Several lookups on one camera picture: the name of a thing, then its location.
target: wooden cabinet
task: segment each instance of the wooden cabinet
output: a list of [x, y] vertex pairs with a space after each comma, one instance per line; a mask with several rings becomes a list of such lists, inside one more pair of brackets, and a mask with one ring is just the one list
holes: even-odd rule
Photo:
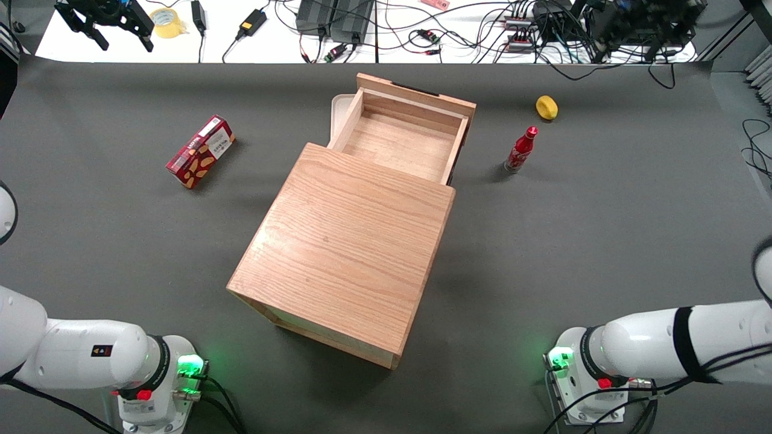
[[303, 149], [228, 290], [280, 327], [394, 369], [475, 106], [357, 82], [343, 127], [327, 147]]

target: red bottle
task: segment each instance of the red bottle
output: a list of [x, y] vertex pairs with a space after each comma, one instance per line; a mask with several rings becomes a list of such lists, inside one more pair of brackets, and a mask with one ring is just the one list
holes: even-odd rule
[[517, 173], [523, 164], [526, 162], [526, 158], [533, 150], [533, 138], [539, 134], [539, 129], [536, 127], [528, 127], [528, 131], [515, 142], [515, 146], [510, 152], [510, 156], [504, 161], [504, 168], [510, 173]]

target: tape roll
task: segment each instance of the tape roll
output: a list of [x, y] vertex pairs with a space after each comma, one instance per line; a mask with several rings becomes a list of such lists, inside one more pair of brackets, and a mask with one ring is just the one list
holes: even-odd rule
[[174, 9], [160, 8], [150, 14], [150, 19], [155, 24], [155, 34], [161, 38], [174, 38], [185, 33], [185, 23], [180, 20]]

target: yellow lemon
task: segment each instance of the yellow lemon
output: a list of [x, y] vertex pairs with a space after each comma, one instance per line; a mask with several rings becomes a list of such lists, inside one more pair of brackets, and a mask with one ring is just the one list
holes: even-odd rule
[[536, 111], [544, 119], [553, 120], [557, 117], [557, 103], [552, 98], [544, 95], [536, 101]]

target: red button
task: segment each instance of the red button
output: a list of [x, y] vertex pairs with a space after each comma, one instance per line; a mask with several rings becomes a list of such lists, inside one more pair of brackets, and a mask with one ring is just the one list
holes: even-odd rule
[[151, 390], [140, 390], [137, 392], [137, 399], [140, 401], [147, 401], [150, 399], [150, 397], [153, 395], [153, 391]]

